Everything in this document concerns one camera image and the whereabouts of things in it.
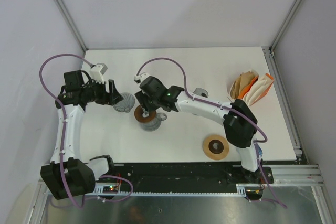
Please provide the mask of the clear grey glass dripper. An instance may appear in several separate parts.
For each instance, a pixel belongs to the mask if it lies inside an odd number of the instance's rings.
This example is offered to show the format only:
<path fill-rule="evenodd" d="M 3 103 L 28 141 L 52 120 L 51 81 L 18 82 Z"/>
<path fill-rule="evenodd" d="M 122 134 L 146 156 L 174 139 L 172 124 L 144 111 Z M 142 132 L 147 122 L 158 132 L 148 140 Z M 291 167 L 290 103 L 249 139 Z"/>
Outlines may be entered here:
<path fill-rule="evenodd" d="M 118 102 L 113 106 L 113 108 L 120 113 L 129 113 L 135 105 L 135 97 L 134 95 L 124 92 L 121 93 L 123 100 Z"/>

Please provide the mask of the glass server with handle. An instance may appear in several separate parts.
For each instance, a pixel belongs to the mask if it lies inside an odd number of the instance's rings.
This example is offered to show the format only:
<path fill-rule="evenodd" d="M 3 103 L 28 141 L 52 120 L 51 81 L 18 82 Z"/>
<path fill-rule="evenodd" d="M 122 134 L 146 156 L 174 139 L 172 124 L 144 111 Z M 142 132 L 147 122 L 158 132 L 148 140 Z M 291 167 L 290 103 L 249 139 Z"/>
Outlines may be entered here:
<path fill-rule="evenodd" d="M 152 121 L 146 123 L 140 123 L 141 129 L 147 132 L 153 132 L 157 130 L 163 121 L 167 119 L 167 115 L 163 112 L 159 112 L 155 114 L 155 117 Z"/>

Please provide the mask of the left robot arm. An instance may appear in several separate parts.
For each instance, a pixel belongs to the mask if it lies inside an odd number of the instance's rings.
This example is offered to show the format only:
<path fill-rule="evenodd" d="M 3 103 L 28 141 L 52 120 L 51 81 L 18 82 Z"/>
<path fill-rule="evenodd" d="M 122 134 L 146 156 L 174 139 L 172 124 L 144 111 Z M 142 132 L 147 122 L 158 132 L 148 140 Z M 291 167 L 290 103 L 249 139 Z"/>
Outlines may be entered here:
<path fill-rule="evenodd" d="M 76 70 L 64 73 L 65 84 L 55 101 L 58 109 L 58 132 L 50 163 L 41 167 L 40 175 L 52 195 L 57 199 L 79 196 L 94 191 L 101 178 L 110 182 L 116 169 L 110 155 L 82 161 L 80 132 L 88 103 L 113 106 L 123 100 L 114 81 L 105 81 L 103 65 L 89 71 Z"/>

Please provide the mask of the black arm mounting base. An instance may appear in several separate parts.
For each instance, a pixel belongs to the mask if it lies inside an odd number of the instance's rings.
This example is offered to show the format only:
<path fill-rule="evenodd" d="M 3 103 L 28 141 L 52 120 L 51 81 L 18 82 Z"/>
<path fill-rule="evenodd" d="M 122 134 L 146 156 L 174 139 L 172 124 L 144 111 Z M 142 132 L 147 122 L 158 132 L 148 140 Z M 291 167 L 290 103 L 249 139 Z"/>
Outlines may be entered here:
<path fill-rule="evenodd" d="M 260 185 L 274 183 L 270 167 L 249 173 L 242 169 L 240 162 L 191 162 L 191 163 L 116 163 L 110 175 L 129 180 L 133 188 L 137 185 L 168 184 L 213 184 Z"/>

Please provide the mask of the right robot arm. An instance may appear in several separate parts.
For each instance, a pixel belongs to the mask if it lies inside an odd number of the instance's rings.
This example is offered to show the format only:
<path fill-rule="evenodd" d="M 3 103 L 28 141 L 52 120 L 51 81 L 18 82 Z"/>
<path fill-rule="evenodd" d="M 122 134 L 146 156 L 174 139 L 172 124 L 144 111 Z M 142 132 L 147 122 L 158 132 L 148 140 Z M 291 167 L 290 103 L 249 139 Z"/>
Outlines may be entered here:
<path fill-rule="evenodd" d="M 222 103 L 189 94 L 182 87 L 166 88 L 158 78 L 147 73 L 135 76 L 134 82 L 140 88 L 135 97 L 145 112 L 163 109 L 166 112 L 190 113 L 223 126 L 225 138 L 236 147 L 240 155 L 243 179 L 254 183 L 261 177 L 257 151 L 253 144 L 256 139 L 257 119 L 244 101 Z"/>

